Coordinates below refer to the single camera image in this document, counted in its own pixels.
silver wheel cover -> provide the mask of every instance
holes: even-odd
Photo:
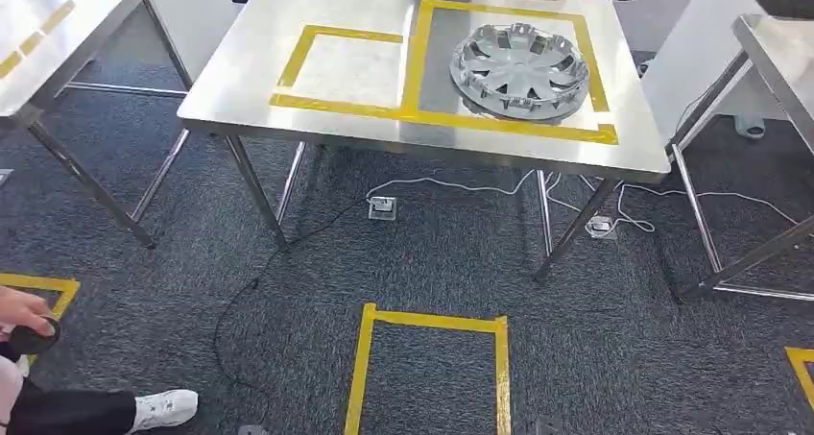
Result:
[[[512,118],[565,117],[588,91],[587,65],[576,46],[529,24],[479,27],[455,48],[449,70],[472,102]]]

sleeve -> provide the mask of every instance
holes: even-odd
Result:
[[[5,425],[12,417],[22,386],[23,375],[11,361],[0,356],[0,435],[6,435]]]

yellow tape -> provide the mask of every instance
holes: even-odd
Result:
[[[0,274],[0,285],[14,288],[58,291],[60,296],[57,298],[57,302],[54,306],[51,307],[51,313],[54,314],[54,318],[56,319],[59,319],[62,314],[65,313],[65,309],[71,301],[73,301],[74,296],[76,296],[81,286],[75,279],[28,277],[15,274]]]
[[[392,323],[394,325],[439,327],[441,329],[457,329],[460,331],[494,333],[497,327],[496,323],[492,320],[444,317],[440,315],[424,315],[420,313],[377,311],[374,318],[376,320]]]
[[[302,28],[302,35],[299,36],[297,45],[291,53],[291,58],[285,64],[285,68],[280,75],[277,85],[292,86],[294,81],[305,64],[308,51],[314,44],[317,35],[341,36],[345,38],[367,39],[371,41],[385,41],[389,43],[400,43],[401,35],[384,34],[381,32],[368,32],[365,30],[343,29],[339,27],[326,27],[324,25],[306,25]]]
[[[814,363],[814,350],[787,347],[786,354],[789,357],[792,368],[794,368],[797,379],[800,381],[802,390],[808,398],[808,404],[811,405],[811,409],[814,409],[814,380],[811,379],[811,375],[808,373],[808,367],[806,366],[806,363]]]
[[[26,40],[23,41],[23,44],[20,45],[20,51],[22,51],[23,54],[28,56],[29,54],[34,52],[34,48],[36,48],[39,45],[39,43],[42,41],[44,37],[45,35],[43,35],[40,32],[32,33],[31,36],[26,38]]]
[[[421,1],[416,17],[416,28],[410,36],[410,49],[407,53],[407,69],[404,77],[401,107],[405,110],[418,110],[421,81],[424,78],[424,60],[427,56],[427,43],[432,29],[433,9],[427,0]]]
[[[512,434],[512,403],[509,384],[509,320],[498,317],[494,332],[494,387],[497,396],[497,435]]]
[[[546,125],[523,121],[508,121],[481,116],[465,116],[435,111],[407,111],[380,106],[353,104],[351,102],[326,101],[288,94],[273,94],[269,103],[278,107],[310,109],[346,113],[350,115],[372,116],[408,123],[420,123],[450,128],[470,128],[481,131],[496,131],[526,135],[539,135],[558,139],[581,140],[615,145],[618,143],[613,125],[599,125],[599,130],[583,130],[567,126]]]
[[[359,326],[359,340],[356,344],[356,362],[353,366],[353,380],[350,383],[350,397],[347,401],[345,435],[357,435],[359,433],[359,423],[362,418],[362,401],[365,396],[365,380],[368,374],[368,361],[371,355],[374,320],[393,325],[426,326],[494,334],[494,386],[497,435],[512,434],[512,405],[509,380],[509,322],[506,317],[498,317],[494,320],[478,320],[421,313],[393,312],[376,310],[375,303],[366,303],[362,311],[362,321]]]
[[[577,47],[583,54],[586,61],[588,72],[590,73],[590,81],[588,83],[588,91],[590,99],[593,103],[593,110],[597,112],[608,111],[608,98],[605,95],[605,87],[602,86],[602,78],[599,75],[599,65],[596,63],[596,54],[593,52],[593,43],[590,40],[590,33],[587,29],[587,22],[585,18],[579,14],[569,14],[567,12],[552,12],[552,11],[539,11],[539,10],[526,10],[522,8],[509,8],[504,6],[490,6],[479,5],[475,3],[462,3],[459,1],[446,1],[446,0],[423,0],[419,10],[419,18],[422,13],[429,15],[426,19],[431,22],[432,10],[440,8],[445,10],[458,10],[458,11],[472,11],[472,12],[492,12],[497,14],[511,14],[511,15],[525,15],[529,17],[543,17],[547,19],[567,20],[574,25],[574,31],[577,35]],[[429,32],[422,30],[427,34],[424,39],[424,46],[429,39]]]
[[[456,113],[420,110],[419,98],[421,81],[424,73],[424,60],[426,59],[427,43],[430,37],[433,10],[435,8],[528,15],[572,22],[577,35],[577,44],[582,50],[588,66],[588,71],[591,74],[588,89],[594,111],[609,111],[608,100],[605,94],[605,89],[602,85],[602,79],[599,75],[599,67],[596,62],[596,56],[594,54],[593,45],[590,41],[590,35],[588,33],[587,23],[584,17],[578,14],[564,12],[525,10],[520,8],[478,5],[473,3],[462,3],[446,0],[421,1],[416,18],[416,27],[413,34],[410,36],[410,46],[405,70],[405,81],[402,91],[403,97],[401,99],[399,108],[353,104],[341,101],[326,101],[324,99],[299,97],[280,93],[273,94],[269,100],[269,104],[293,109],[311,109],[335,113],[346,113],[358,116],[371,116],[423,125],[469,128],[483,131],[537,135],[565,140],[618,145],[619,138],[613,124],[600,124],[598,125],[597,130],[586,130],[561,125],[538,124],[525,121],[510,121],[482,116],[467,116]],[[314,43],[316,35],[342,36],[387,42],[402,42],[401,36],[393,34],[366,32],[361,30],[318,25],[306,25],[302,30],[302,34],[300,35],[297,45],[292,52],[291,58],[288,60],[285,68],[283,69],[282,75],[278,81],[279,86],[290,87],[294,85],[294,82],[305,63],[308,51],[311,49]]]
[[[359,422],[362,419],[362,399],[365,396],[365,380],[368,377],[368,360],[371,356],[373,316],[375,313],[376,304],[366,303],[365,308],[362,310],[359,342],[356,344],[356,362],[353,365],[353,380],[350,383],[350,397],[347,399],[345,435],[359,433]]]
[[[583,53],[583,59],[587,64],[587,72],[590,76],[587,84],[593,111],[610,111],[608,98],[605,96],[605,87],[602,85],[602,77],[599,75],[599,65],[596,63],[596,55],[593,52],[593,43],[590,41],[590,34],[587,31],[587,22],[580,15],[572,19],[572,22],[574,31],[577,33],[577,47]]]
[[[10,74],[12,70],[23,60],[20,53],[12,51],[2,62],[0,62],[0,78]]]
[[[65,17],[68,16],[72,11],[76,8],[76,3],[74,0],[68,0],[62,3],[62,6],[57,8],[56,11],[52,12],[51,15],[45,19],[45,22],[42,23],[42,27],[39,29],[45,34],[48,35],[51,32],[54,32],[54,29],[65,20]]]
[[[70,14],[76,4],[73,0],[67,0],[62,5],[57,8],[56,11],[52,12],[45,22],[42,23],[40,26],[39,31],[30,34],[25,41],[20,44],[19,48],[20,51],[26,56],[30,55],[34,52],[36,47],[42,41],[45,35],[50,34],[57,28],[57,26],[65,20],[65,17]],[[20,53],[16,51],[12,51],[2,62],[0,62],[0,78],[5,78],[6,75],[12,73],[12,70],[22,62],[22,56]]]

white sneaker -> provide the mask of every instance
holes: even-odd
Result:
[[[28,362],[28,355],[20,356],[20,359],[17,360],[17,370],[23,375],[23,377],[28,377],[28,374],[31,373],[31,365]]]
[[[135,418],[128,433],[156,427],[174,427],[189,421],[198,412],[198,394],[191,390],[170,390],[135,399]]]

dark gray carpet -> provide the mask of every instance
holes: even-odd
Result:
[[[144,39],[134,46],[147,46]],[[103,55],[83,78],[178,85],[167,62],[115,56]],[[176,107],[71,92],[46,121],[117,199],[134,205],[177,134]],[[267,192],[278,196],[295,145],[247,144]],[[787,124],[771,124],[762,141],[750,143],[719,119],[687,158],[700,190],[759,196],[798,218],[814,207],[812,158]],[[814,348],[810,305],[671,300],[668,282],[706,275],[683,198],[632,192],[626,209],[658,231],[622,225],[617,242],[581,237],[540,285],[530,280],[541,261],[531,181],[515,198],[394,186],[387,194],[401,200],[396,221],[370,221],[359,204],[269,260],[273,240],[220,138],[193,134],[159,190],[145,222],[159,234],[155,251],[118,230],[27,133],[3,139],[0,160],[15,169],[0,188],[0,271],[83,284],[63,318],[63,339],[37,361],[33,377],[49,388],[197,390],[199,416],[160,433],[230,434],[261,420],[272,433],[341,432],[364,302],[508,315],[517,435],[535,433],[536,421],[550,433],[579,435],[712,435],[714,427],[800,434],[814,427],[783,350]],[[523,171],[312,146],[300,173],[283,226],[293,236],[319,228],[389,179],[432,175],[511,188]],[[662,188],[675,185],[671,177]],[[553,195],[573,204],[588,197],[573,177]],[[760,205],[727,198],[704,204],[726,260],[786,228]],[[614,206],[608,203],[606,214]],[[553,208],[558,234],[573,217]],[[811,255],[805,242],[742,282],[811,288]],[[254,277],[256,289],[230,309],[217,347],[230,373],[266,395],[223,377],[212,348],[218,316]],[[493,433],[492,360],[488,335],[377,324],[362,432]]]

